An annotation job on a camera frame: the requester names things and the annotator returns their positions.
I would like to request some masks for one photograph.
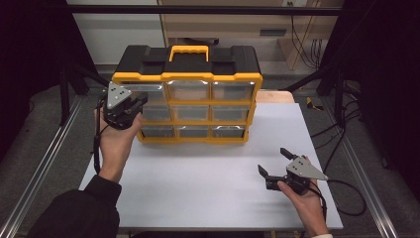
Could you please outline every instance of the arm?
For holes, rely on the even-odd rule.
[[[310,237],[332,237],[329,235],[330,231],[325,223],[324,215],[322,214],[321,201],[318,195],[311,191],[308,191],[304,195],[298,195],[290,186],[282,181],[279,181],[277,185],[293,203]],[[311,187],[317,189],[314,184],[311,184]]]
[[[141,128],[141,114],[133,126],[118,131],[100,120],[103,166],[85,190],[57,196],[29,232],[28,237],[113,237],[120,223],[116,208],[124,166]]]

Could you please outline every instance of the white table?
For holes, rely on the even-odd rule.
[[[266,190],[258,165],[284,176],[290,163],[283,147],[318,158],[299,105],[259,103],[246,144],[133,144],[120,184],[120,227],[139,230],[279,230],[302,228],[291,202]],[[95,174],[91,161],[80,188]],[[343,224],[331,192],[319,186],[328,204],[327,225]]]

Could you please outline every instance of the floor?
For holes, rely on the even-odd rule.
[[[230,45],[252,45],[256,48],[262,73],[266,76],[263,84],[265,89],[284,88],[314,70],[301,63],[297,70],[290,71],[274,39],[257,42],[252,39],[241,41],[220,39],[219,47]],[[333,94],[328,97],[318,97],[314,91],[316,85],[317,81],[314,81],[293,92],[295,101],[301,107],[310,135],[334,124],[331,116]],[[65,135],[65,140],[57,145],[59,150],[53,155],[53,163],[45,173],[42,186],[34,191],[36,196],[33,200],[27,201],[32,205],[25,211],[26,215],[19,220],[20,226],[15,237],[25,237],[33,222],[54,196],[76,188],[80,184],[91,158],[90,145],[93,134],[91,113],[96,95],[101,89],[94,83],[91,83],[91,87],[90,93],[82,99],[70,97],[73,101],[81,100],[80,110],[73,123],[77,126],[72,126]],[[312,100],[312,105],[308,106],[308,98]],[[420,237],[419,202],[413,197],[397,171],[382,167],[380,152],[376,149],[364,125],[363,114],[358,111],[358,103],[352,102],[355,98],[346,95],[344,99],[345,103],[350,103],[347,107],[347,115],[355,112],[349,116],[345,137],[332,157],[327,175],[330,178],[348,182],[358,189],[365,189],[366,184],[361,183],[360,175],[357,175],[355,171],[355,159],[352,157],[356,157],[356,162],[360,162],[368,178],[368,185],[373,188],[373,194],[370,195],[377,198],[378,202],[368,201],[367,211],[359,216],[341,213],[345,228],[333,231],[334,236]],[[2,207],[0,222],[2,224],[14,211],[59,129],[60,111],[57,87],[34,96],[32,106],[33,110],[25,126],[0,164],[0,207]],[[323,167],[327,164],[342,134],[340,128],[333,128],[313,138],[314,147],[317,148],[317,155]],[[339,209],[347,213],[358,213],[363,210],[363,200],[352,188],[341,183],[331,183],[330,189]],[[391,229],[380,228],[380,224],[383,224],[381,222],[390,222],[388,225]],[[385,234],[388,231],[394,231],[397,235]],[[121,235],[121,237],[129,237],[127,233]],[[265,237],[271,235],[268,231],[264,234]],[[295,237],[295,231],[277,231],[275,236]]]

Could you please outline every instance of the yellow organizer box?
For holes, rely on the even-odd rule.
[[[253,47],[128,46],[112,77],[149,94],[143,143],[245,143],[263,77]]]

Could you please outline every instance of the black sleeve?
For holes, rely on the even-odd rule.
[[[120,224],[116,204],[121,186],[95,176],[85,190],[57,196],[38,218],[28,237],[112,237]]]

